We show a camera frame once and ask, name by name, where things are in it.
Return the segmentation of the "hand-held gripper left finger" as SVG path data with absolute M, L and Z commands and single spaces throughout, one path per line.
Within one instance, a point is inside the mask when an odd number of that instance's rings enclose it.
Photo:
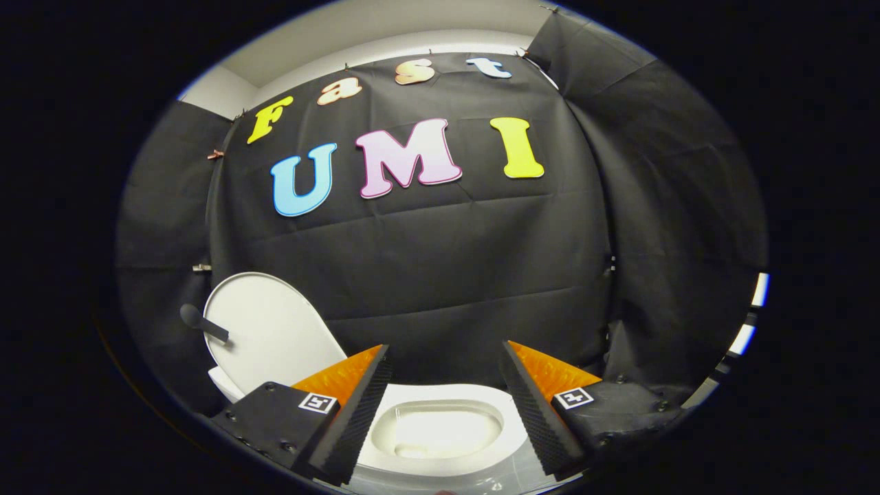
M 392 378 L 388 351 L 368 348 L 294 385 L 265 382 L 211 423 L 296 475 L 346 485 Z

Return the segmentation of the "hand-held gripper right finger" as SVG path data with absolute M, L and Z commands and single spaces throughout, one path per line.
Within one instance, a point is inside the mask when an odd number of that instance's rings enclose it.
M 511 340 L 499 367 L 544 473 L 557 480 L 641 454 L 684 408 L 626 378 L 604 380 Z

